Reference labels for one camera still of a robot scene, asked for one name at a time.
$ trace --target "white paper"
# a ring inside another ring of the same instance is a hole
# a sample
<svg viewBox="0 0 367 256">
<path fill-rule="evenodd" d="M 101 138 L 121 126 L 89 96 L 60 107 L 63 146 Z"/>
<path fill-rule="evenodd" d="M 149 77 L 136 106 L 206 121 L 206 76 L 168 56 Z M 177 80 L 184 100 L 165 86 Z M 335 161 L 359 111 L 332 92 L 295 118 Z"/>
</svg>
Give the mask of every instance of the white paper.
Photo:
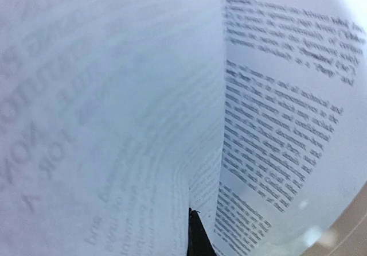
<svg viewBox="0 0 367 256">
<path fill-rule="evenodd" d="M 186 255 L 220 2 L 0 0 L 0 255 Z"/>
<path fill-rule="evenodd" d="M 367 179 L 365 1 L 225 5 L 214 245 L 225 256 L 300 255 Z"/>
</svg>

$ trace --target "page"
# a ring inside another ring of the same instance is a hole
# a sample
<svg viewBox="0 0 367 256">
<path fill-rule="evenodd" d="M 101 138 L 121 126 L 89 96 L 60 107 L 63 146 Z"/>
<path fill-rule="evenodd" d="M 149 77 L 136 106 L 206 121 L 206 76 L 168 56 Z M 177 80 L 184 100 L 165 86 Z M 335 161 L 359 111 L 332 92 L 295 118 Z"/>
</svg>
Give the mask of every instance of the page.
<svg viewBox="0 0 367 256">
<path fill-rule="evenodd" d="M 0 0 L 1 256 L 186 255 L 223 139 L 220 2 Z"/>
<path fill-rule="evenodd" d="M 218 255 L 300 255 L 367 180 L 365 14 L 365 0 L 225 0 Z"/>
</svg>

